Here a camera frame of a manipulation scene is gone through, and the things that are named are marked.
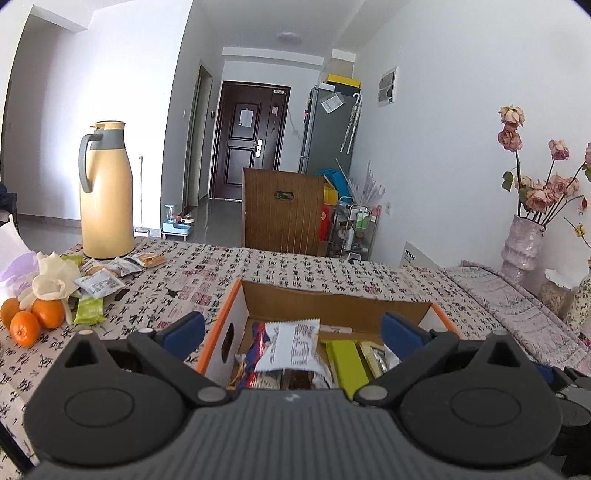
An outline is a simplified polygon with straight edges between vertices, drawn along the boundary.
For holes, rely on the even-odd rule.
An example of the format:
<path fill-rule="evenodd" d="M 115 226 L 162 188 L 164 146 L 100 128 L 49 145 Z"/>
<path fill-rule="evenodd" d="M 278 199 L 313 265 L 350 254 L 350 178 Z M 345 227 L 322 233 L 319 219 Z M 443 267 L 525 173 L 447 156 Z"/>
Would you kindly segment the left orange mandarin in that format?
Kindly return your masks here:
<path fill-rule="evenodd" d="M 12 319 L 21 311 L 20 302 L 17 298 L 8 298 L 1 305 L 0 317 L 3 325 L 9 329 Z"/>

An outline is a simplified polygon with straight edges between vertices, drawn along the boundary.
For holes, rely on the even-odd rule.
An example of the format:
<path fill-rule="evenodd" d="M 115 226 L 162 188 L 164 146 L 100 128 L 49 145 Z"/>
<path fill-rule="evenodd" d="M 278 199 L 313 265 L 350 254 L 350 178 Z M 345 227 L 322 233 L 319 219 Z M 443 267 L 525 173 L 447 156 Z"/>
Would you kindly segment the calligraphy print tablecloth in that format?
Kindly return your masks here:
<path fill-rule="evenodd" d="M 421 267 L 391 268 L 385 264 L 346 262 L 297 254 L 280 254 L 245 248 L 224 248 L 182 244 L 159 239 L 143 239 L 142 252 L 163 254 L 165 264 L 145 270 L 132 280 L 124 280 L 129 289 L 121 300 L 105 303 L 107 321 L 99 326 L 100 338 L 118 339 L 139 327 L 164 326 L 176 320 L 191 307 L 204 313 L 205 332 L 211 329 L 221 303 L 235 281 L 273 285 L 287 289 L 342 294 L 378 300 L 433 302 L 439 305 L 460 331 L 462 338 L 484 340 L 502 325 L 476 300 L 449 279 L 443 270 Z M 60 327 L 43 334 L 38 346 L 22 349 L 12 344 L 6 330 L 1 332 L 1 421 L 25 454 L 37 458 L 22 426 L 25 405 L 53 362 L 72 338 L 74 329 Z M 396 425 L 375 425 L 378 418 L 391 420 L 388 414 L 370 415 L 369 434 L 386 441 L 386 452 L 370 460 L 381 445 L 338 439 L 335 445 L 353 446 L 353 453 L 341 454 L 336 446 L 318 447 L 314 455 L 319 476 L 308 472 L 311 461 L 303 465 L 304 473 L 294 479 L 558 479 L 542 465 L 526 467 L 524 473 L 464 473 L 459 467 L 441 465 L 409 443 Z"/>

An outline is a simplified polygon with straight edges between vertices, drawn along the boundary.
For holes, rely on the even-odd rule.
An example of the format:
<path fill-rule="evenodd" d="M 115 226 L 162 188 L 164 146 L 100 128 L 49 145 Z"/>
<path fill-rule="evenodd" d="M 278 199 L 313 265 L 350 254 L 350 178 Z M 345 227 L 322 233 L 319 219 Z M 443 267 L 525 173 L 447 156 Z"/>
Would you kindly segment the orange mandarin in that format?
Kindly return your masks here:
<path fill-rule="evenodd" d="M 41 325 L 33 313 L 20 311 L 12 318 L 10 335 L 20 347 L 31 348 L 39 339 L 40 334 Z"/>
<path fill-rule="evenodd" d="M 1 305 L 0 317 L 3 325 L 9 329 L 12 319 L 21 311 L 20 302 L 17 298 L 8 298 Z"/>
<path fill-rule="evenodd" d="M 46 330 L 60 327 L 65 320 L 65 311 L 60 300 L 37 299 L 32 304 L 32 313 Z"/>

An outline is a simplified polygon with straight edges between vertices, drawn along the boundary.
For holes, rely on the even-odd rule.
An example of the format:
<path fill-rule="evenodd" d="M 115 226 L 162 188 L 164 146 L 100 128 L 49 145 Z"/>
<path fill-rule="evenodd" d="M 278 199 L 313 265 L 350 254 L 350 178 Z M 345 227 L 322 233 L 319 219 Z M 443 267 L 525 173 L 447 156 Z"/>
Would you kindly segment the dark brown entrance door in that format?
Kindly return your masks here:
<path fill-rule="evenodd" d="M 276 170 L 287 122 L 290 88 L 224 81 L 211 172 L 211 198 L 242 199 L 245 168 Z"/>

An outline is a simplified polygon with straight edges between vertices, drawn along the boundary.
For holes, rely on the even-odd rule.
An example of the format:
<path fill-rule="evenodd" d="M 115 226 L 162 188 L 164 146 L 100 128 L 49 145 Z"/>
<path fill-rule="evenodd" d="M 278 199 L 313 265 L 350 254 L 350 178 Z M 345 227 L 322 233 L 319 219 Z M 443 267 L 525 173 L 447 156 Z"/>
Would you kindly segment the grey refrigerator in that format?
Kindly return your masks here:
<path fill-rule="evenodd" d="M 353 136 L 361 117 L 360 90 L 335 85 L 311 89 L 304 116 L 304 139 L 301 143 L 298 172 L 315 175 L 326 169 L 351 169 Z"/>

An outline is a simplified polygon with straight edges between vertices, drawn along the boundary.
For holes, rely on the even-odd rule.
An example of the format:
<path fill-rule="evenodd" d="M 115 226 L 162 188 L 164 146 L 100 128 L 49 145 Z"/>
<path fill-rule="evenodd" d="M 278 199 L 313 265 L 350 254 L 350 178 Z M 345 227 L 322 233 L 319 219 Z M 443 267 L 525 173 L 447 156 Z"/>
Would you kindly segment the pink textured flower vase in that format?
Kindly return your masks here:
<path fill-rule="evenodd" d="M 546 228 L 515 215 L 505 240 L 501 256 L 501 272 L 517 284 L 536 268 Z"/>

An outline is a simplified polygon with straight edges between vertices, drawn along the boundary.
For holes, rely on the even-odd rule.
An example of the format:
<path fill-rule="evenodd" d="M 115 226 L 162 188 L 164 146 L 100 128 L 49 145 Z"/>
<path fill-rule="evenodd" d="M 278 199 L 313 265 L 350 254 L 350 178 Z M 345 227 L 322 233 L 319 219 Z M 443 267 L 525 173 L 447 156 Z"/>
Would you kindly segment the white printed snack pack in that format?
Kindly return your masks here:
<path fill-rule="evenodd" d="M 329 378 L 329 370 L 318 355 L 318 319 L 266 322 L 264 330 L 270 342 L 263 350 L 254 371 L 309 371 Z"/>

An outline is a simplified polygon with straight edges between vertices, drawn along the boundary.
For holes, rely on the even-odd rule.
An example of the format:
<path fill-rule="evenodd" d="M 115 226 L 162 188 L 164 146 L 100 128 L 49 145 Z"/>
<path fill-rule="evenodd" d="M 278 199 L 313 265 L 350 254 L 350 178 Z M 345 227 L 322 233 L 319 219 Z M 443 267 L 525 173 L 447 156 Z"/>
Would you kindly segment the yellow thermos jug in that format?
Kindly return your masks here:
<path fill-rule="evenodd" d="M 133 178 L 125 149 L 125 124 L 99 121 L 82 137 L 78 152 L 83 252 L 95 259 L 134 249 Z"/>

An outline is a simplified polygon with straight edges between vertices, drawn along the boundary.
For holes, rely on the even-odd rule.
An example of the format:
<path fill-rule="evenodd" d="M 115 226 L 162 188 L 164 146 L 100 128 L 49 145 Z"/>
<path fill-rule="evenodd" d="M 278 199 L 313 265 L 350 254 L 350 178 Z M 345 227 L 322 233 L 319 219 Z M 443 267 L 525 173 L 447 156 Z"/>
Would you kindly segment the floral patterned small vase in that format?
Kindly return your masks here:
<path fill-rule="evenodd" d="M 579 331 L 590 315 L 591 274 L 588 273 L 580 282 L 572 302 L 568 307 L 565 323 L 573 331 Z"/>

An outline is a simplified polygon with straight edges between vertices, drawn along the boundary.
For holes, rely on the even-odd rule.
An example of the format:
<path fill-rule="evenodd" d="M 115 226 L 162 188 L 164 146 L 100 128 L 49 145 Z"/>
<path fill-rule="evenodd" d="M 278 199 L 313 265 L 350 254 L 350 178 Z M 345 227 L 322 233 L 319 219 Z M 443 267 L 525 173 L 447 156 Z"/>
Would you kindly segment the wooden chair back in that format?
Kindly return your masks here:
<path fill-rule="evenodd" d="M 320 248 L 321 177 L 277 170 L 242 171 L 242 246 L 315 256 Z"/>

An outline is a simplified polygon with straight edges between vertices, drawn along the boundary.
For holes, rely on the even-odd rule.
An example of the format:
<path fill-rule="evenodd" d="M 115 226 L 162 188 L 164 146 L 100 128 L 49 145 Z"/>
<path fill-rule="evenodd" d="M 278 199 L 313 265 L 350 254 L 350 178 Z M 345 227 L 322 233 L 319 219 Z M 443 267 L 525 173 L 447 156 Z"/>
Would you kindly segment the pink folded table runner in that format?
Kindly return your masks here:
<path fill-rule="evenodd" d="M 468 261 L 443 272 L 491 314 L 533 359 L 590 374 L 590 349 L 524 287 L 495 269 Z"/>

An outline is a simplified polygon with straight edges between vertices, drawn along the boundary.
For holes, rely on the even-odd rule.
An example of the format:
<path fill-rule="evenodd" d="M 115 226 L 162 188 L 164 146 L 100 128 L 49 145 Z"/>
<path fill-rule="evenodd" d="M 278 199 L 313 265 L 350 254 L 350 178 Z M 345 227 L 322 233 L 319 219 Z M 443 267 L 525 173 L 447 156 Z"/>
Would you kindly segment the green snack pack on left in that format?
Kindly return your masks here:
<path fill-rule="evenodd" d="M 82 298 L 77 303 L 77 309 L 72 324 L 78 325 L 97 325 L 106 320 L 104 315 L 104 302 L 102 298 L 94 299 L 92 297 Z"/>

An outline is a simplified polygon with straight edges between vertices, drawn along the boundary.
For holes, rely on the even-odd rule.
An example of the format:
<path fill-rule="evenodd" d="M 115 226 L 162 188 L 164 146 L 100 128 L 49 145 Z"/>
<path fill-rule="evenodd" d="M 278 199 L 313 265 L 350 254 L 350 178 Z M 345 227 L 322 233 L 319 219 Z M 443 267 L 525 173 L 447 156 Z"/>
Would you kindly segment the dried pink rose bouquet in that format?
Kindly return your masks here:
<path fill-rule="evenodd" d="M 565 141 L 551 139 L 544 158 L 535 162 L 522 153 L 525 112 L 510 104 L 499 109 L 499 117 L 497 141 L 514 157 L 514 167 L 502 176 L 502 188 L 517 194 L 517 216 L 545 229 L 569 206 L 585 214 L 590 197 L 582 192 L 581 181 L 590 179 L 590 149 L 577 159 Z"/>

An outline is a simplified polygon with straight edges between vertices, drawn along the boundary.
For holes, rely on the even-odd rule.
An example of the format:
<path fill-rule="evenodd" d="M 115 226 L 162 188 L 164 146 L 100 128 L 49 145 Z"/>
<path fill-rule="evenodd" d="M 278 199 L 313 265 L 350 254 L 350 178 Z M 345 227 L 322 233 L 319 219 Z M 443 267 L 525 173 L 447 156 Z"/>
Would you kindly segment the red silver snack bag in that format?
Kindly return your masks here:
<path fill-rule="evenodd" d="M 252 324 L 252 344 L 242 360 L 238 389 L 276 389 L 276 378 L 265 372 L 256 372 L 256 365 L 263 357 L 267 343 L 270 342 L 263 323 Z"/>

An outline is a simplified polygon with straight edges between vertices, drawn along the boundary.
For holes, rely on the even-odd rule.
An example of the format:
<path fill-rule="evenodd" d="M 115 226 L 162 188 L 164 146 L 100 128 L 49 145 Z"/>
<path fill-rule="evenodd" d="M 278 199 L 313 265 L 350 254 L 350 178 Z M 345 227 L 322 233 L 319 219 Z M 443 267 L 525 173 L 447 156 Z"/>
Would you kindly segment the red cardboard snack box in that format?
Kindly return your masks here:
<path fill-rule="evenodd" d="M 430 301 L 378 300 L 238 280 L 225 295 L 205 335 L 195 370 L 218 385 L 228 386 L 236 372 L 235 355 L 245 352 L 252 341 L 253 322 L 318 319 L 322 340 L 380 344 L 381 322 L 388 312 L 426 331 L 459 332 L 442 308 Z"/>

